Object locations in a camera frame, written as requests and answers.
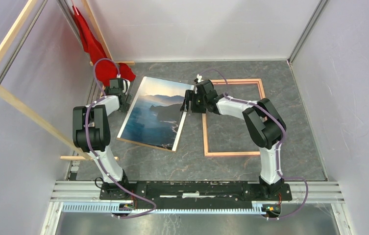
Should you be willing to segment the landscape photo print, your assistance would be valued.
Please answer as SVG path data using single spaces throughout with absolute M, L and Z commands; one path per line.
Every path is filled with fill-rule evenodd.
M 194 86 L 180 81 L 143 77 L 117 139 L 176 152 L 186 112 L 185 92 Z

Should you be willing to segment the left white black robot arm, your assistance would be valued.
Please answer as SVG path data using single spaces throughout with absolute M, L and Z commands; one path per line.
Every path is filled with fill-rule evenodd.
M 73 108 L 73 142 L 98 166 L 102 174 L 99 188 L 103 199 L 122 200 L 130 195 L 126 174 L 109 146 L 111 132 L 108 121 L 108 115 L 114 111 L 126 112 L 129 109 L 129 85 L 126 79 L 111 79 L 103 97 L 90 105 Z

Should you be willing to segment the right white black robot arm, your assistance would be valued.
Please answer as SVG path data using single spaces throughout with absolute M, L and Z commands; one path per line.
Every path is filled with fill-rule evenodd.
M 180 110 L 211 112 L 244 120 L 249 136 L 260 151 L 260 195 L 266 200 L 276 197 L 284 184 L 280 148 L 286 135 L 286 124 L 272 102 L 267 98 L 247 101 L 231 97 L 228 93 L 218 94 L 211 80 L 195 82 L 194 89 L 186 90 Z

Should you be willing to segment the red cloth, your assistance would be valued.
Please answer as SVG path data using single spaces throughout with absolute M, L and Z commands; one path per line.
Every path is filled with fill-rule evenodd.
M 121 78 L 128 81 L 134 81 L 136 75 L 127 64 L 119 63 L 119 68 L 117 69 L 112 62 L 107 60 L 108 57 L 104 52 L 101 43 L 91 32 L 86 20 L 80 13 L 80 10 L 74 5 L 72 8 L 74 11 L 74 22 L 79 30 L 84 51 L 89 54 L 92 63 L 96 63 L 99 59 L 103 59 L 96 67 L 96 76 L 98 81 L 103 83 L 104 86 L 109 86 L 110 80 L 115 79 L 117 74 L 120 74 Z

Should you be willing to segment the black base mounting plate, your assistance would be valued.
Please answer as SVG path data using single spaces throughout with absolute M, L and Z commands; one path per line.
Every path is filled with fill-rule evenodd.
M 249 181 L 128 181 L 126 200 L 136 209 L 248 209 L 252 202 L 268 204 L 291 201 L 289 184 L 272 195 L 264 194 L 260 182 Z

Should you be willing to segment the wooden rack frame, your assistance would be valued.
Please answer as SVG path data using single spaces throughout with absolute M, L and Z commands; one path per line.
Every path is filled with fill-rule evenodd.
M 0 0 L 0 43 L 24 0 Z M 49 0 L 1 85 L 72 136 L 72 108 L 86 101 L 93 81 L 83 52 L 59 4 Z M 0 159 L 59 158 L 72 149 L 0 98 Z

